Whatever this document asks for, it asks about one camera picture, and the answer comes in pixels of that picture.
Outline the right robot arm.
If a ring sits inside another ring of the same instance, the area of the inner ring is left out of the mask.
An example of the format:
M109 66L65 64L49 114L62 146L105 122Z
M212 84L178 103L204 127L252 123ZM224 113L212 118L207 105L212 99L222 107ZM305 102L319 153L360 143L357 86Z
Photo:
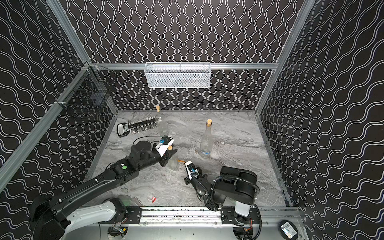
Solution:
M213 182L203 170L192 162L185 163L187 176L185 184L191 184L199 201L213 212L221 212L223 224L238 227L252 227L256 217L251 216L251 206L260 192L258 176L238 168L222 167L220 175Z

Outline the tall clear corked bottle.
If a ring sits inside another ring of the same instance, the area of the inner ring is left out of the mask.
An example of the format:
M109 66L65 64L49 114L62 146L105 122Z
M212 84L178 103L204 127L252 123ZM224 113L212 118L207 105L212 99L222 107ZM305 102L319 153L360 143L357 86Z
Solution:
M209 157L213 149L212 123L211 119L207 120L206 130L200 144L200 154L204 157Z

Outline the black round device with label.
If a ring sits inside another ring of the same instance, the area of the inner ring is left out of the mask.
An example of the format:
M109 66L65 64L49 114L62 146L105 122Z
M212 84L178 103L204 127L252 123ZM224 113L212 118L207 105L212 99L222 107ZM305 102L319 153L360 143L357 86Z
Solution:
M297 227L288 220L279 222L278 231L285 240L297 240L299 237Z

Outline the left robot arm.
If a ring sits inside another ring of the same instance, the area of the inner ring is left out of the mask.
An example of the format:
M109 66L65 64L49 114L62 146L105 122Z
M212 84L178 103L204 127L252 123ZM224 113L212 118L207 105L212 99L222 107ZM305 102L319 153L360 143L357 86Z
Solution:
M133 180L145 168L160 164L165 167L177 152L174 139L163 136L158 144L139 141L131 146L129 156L110 165L98 176L56 196L39 196L34 199L30 211L33 240L58 240L69 228L69 216L79 207L99 195Z

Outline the clear bottle with orange label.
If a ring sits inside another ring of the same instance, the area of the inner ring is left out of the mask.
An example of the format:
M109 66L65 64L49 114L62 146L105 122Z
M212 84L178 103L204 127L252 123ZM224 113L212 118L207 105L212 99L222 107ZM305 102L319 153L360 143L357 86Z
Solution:
M172 150L172 149L175 149L173 146L169 146L168 147L168 150ZM179 154L178 152L169 160L167 166L169 169L173 170L173 171L176 171L179 167L179 163L177 162L177 160L179 159Z

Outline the metal base rail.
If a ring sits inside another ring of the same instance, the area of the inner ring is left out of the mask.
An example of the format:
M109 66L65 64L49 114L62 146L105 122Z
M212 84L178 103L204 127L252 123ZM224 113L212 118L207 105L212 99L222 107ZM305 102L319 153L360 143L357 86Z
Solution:
M205 207L131 207L126 210L128 216L121 222L107 224L116 227L241 227L252 222L257 226L279 222L281 220L300 220L301 213L294 207L259 207L261 219L255 207L242 223L237 220L234 207L223 207L213 212Z

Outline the short clear corked bottle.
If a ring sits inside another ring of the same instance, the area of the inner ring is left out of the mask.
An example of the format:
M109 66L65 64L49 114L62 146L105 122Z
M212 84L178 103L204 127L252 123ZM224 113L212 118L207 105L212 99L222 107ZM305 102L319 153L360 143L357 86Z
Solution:
M156 111L157 111L156 118L158 120L159 134L163 136L167 136L169 131L168 131L166 117L159 105L156 105Z

